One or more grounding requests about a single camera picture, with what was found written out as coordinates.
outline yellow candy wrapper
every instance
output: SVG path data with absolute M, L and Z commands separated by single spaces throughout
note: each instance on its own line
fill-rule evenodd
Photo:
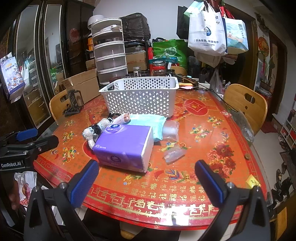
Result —
M 252 189 L 254 186 L 261 187 L 261 184 L 258 182 L 258 180 L 251 174 L 249 178 L 246 180 L 246 183 L 248 186 Z

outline black wire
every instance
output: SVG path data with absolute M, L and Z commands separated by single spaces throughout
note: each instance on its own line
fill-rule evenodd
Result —
M 214 90 L 212 90 L 212 89 L 209 89 L 209 88 L 207 88 L 207 87 L 205 87 L 204 85 L 202 85 L 202 84 L 200 84 L 200 83 L 198 83 L 200 86 L 202 86 L 202 87 L 204 87 L 205 89 L 202 89 L 202 90 L 204 90 L 204 91 L 211 91 L 211 92 L 213 92 L 213 93 L 215 93 L 228 107 L 230 107 L 230 109 L 231 110 L 233 110 L 234 112 L 238 112 L 235 108 L 233 108 L 230 104 L 228 104 L 225 100 L 223 100 L 222 98 L 221 98 L 221 96 L 220 95 L 218 95 Z

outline white perforated basket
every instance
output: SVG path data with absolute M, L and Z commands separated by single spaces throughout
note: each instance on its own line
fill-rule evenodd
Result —
M 110 113 L 174 114 L 176 77 L 139 77 L 116 80 L 100 90 Z

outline orange tablecloth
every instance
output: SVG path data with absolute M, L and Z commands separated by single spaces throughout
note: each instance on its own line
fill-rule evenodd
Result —
M 80 114 L 68 117 L 56 129 L 58 147 L 40 155 L 34 162 L 35 169 L 53 185 L 68 182 L 90 159 L 97 160 L 81 133 L 107 115 L 102 96 L 88 102 Z M 161 141 L 154 145 L 144 175 L 100 167 L 84 205 L 149 228 L 205 228 L 218 209 L 213 207 L 194 174 L 194 164 L 200 159 L 226 182 L 231 181 L 238 187 L 247 188 L 246 180 L 253 174 L 266 195 L 262 174 L 239 127 L 210 93 L 177 91 L 171 119 L 180 123 L 178 144 L 187 149 L 184 157 L 167 165 L 164 151 L 177 143 Z M 233 221 L 240 212 L 238 207 Z

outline black plastic bag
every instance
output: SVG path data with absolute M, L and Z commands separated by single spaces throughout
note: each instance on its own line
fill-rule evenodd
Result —
M 136 38 L 151 38 L 147 18 L 141 13 L 133 13 L 121 17 L 123 26 L 124 40 L 133 40 Z
M 188 39 L 189 17 L 184 15 L 187 7 L 178 6 L 177 35 L 180 39 Z

